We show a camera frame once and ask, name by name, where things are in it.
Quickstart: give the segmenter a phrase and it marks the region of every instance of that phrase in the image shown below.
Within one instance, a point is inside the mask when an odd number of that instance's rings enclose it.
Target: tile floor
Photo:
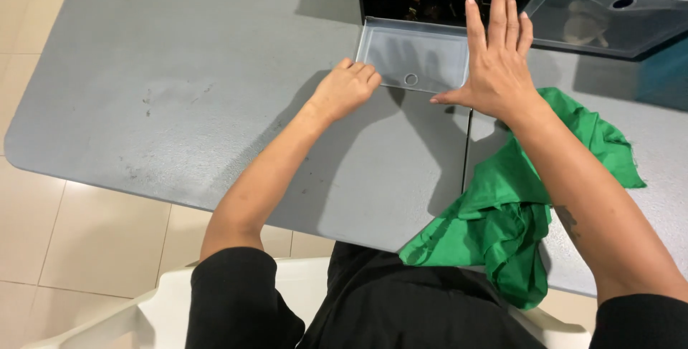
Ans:
[[[0,0],[0,139],[62,1]],[[210,213],[14,169],[2,143],[0,349],[62,333],[197,259]],[[333,244],[274,227],[262,237],[273,257],[329,256]],[[551,291],[541,307],[594,328],[592,298]]]

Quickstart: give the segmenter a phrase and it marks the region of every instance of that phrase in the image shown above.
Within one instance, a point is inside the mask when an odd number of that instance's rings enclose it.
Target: green cloth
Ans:
[[[625,188],[643,188],[631,145],[613,125],[556,88],[538,90],[556,115]],[[512,305],[531,309],[547,294],[538,246],[550,201],[535,168],[510,133],[476,166],[469,188],[399,252],[413,266],[482,266]]]

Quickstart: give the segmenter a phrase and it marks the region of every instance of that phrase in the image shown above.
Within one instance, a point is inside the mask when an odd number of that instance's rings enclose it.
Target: black shirt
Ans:
[[[274,288],[277,265],[227,248],[191,278],[187,349],[543,348],[505,310],[483,274],[404,266],[398,256],[337,242],[328,294],[308,331]],[[604,302],[591,348],[688,348],[688,303],[660,295]]]

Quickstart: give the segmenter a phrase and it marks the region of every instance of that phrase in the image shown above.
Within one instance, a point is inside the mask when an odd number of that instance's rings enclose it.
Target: white plastic chair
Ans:
[[[310,325],[327,293],[329,257],[276,259],[276,287],[290,309]],[[105,348],[120,336],[134,332],[142,349],[183,349],[191,272],[195,264],[162,275],[159,287],[64,334],[24,346],[24,349]],[[549,349],[584,349],[591,335],[580,325],[565,324],[540,309],[509,313]]]

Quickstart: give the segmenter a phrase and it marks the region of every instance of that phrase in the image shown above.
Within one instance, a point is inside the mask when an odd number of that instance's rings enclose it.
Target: tattoo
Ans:
[[[556,215],[559,216],[559,220],[562,221],[563,228],[568,233],[568,237],[575,242],[580,238],[580,233],[576,232],[575,226],[578,225],[578,221],[573,218],[571,213],[566,209],[564,205],[554,205]]]

